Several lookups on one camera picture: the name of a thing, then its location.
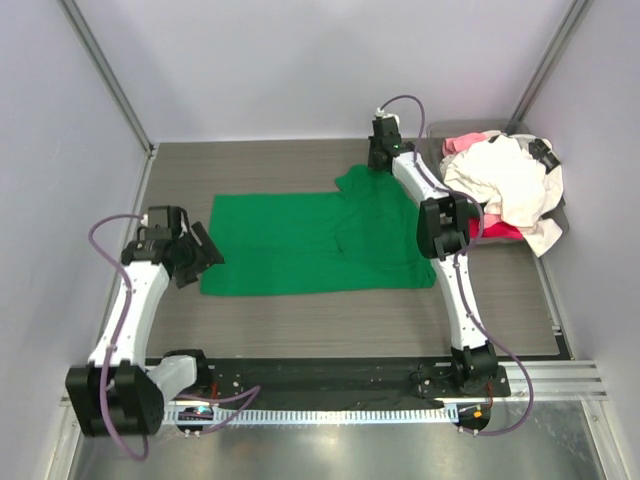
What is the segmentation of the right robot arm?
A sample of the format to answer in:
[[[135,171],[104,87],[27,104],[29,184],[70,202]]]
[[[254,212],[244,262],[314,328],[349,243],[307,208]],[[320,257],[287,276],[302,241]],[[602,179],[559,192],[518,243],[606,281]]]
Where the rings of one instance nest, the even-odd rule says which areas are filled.
[[[499,364],[469,275],[467,252],[472,237],[468,199],[446,188],[415,145],[402,139],[397,116],[379,110],[372,128],[368,166],[390,173],[418,206],[418,250],[436,273],[449,316],[451,382],[465,395],[481,395],[496,377]]]

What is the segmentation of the green t shirt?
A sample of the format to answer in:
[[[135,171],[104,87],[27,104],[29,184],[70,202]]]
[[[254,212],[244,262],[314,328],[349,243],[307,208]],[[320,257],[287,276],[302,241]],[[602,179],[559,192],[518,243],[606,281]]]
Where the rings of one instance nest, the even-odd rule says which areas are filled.
[[[389,174],[351,167],[332,192],[218,195],[209,234],[225,262],[200,282],[206,296],[429,289],[418,209]]]

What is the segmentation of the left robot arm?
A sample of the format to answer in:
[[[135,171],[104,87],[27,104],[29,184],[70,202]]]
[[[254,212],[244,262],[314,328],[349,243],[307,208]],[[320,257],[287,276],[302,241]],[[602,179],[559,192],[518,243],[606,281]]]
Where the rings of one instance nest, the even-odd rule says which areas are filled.
[[[118,257],[91,244],[115,267],[119,287],[96,347],[86,364],[69,368],[65,379],[88,437],[153,435],[167,403],[213,384],[202,350],[172,350],[148,368],[147,346],[166,290],[196,283],[211,267],[224,264],[224,257],[182,207],[153,206],[136,219],[135,236]]]

